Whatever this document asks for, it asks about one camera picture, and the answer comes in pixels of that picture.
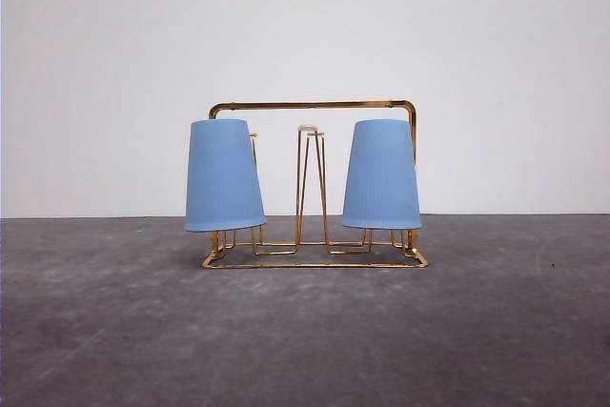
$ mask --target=blue cup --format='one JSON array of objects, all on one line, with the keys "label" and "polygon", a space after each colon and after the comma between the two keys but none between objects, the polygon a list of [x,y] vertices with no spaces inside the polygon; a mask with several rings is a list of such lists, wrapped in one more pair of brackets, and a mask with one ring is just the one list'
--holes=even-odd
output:
[{"label": "blue cup", "polygon": [[248,124],[191,124],[185,230],[228,231],[265,223]]},{"label": "blue cup", "polygon": [[407,121],[367,119],[356,123],[343,225],[364,229],[421,228]]}]

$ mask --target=white backdrop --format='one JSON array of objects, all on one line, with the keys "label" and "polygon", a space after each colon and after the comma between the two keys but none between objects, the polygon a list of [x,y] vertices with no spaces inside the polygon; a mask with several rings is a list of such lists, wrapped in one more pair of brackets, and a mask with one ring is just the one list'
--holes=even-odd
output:
[{"label": "white backdrop", "polygon": [[[4,217],[184,214],[215,103],[390,98],[418,109],[423,212],[610,212],[608,0],[3,0],[3,20]],[[293,210],[302,122],[341,212],[361,116],[248,114],[268,214]]]}]

